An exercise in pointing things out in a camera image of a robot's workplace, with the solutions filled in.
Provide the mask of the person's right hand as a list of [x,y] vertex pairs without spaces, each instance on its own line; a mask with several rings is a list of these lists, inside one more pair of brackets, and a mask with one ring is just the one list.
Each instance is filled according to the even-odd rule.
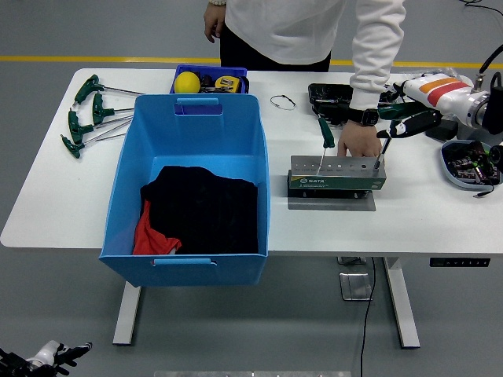
[[209,1],[204,12],[204,34],[210,43],[221,37],[225,25],[226,1]]

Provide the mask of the person's left hand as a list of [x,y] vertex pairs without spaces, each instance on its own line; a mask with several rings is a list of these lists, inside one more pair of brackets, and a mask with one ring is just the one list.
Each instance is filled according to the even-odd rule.
[[381,151],[380,139],[375,126],[363,126],[348,120],[344,125],[337,145],[337,155],[346,157],[377,157]]

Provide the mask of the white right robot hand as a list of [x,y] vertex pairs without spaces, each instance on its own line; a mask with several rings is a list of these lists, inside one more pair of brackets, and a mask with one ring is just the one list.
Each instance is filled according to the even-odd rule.
[[487,95],[477,91],[472,80],[446,73],[426,73],[395,82],[390,88],[393,101],[379,108],[381,119],[390,126],[379,137],[407,138],[438,126],[443,120],[455,119],[478,127],[479,108]]

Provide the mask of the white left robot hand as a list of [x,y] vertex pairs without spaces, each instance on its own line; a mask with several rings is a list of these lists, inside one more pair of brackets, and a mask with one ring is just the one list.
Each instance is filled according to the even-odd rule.
[[51,340],[40,351],[28,359],[30,369],[36,376],[69,376],[69,370],[64,366],[76,367],[76,359],[88,353],[93,347],[92,342],[81,346],[69,347],[63,343]]

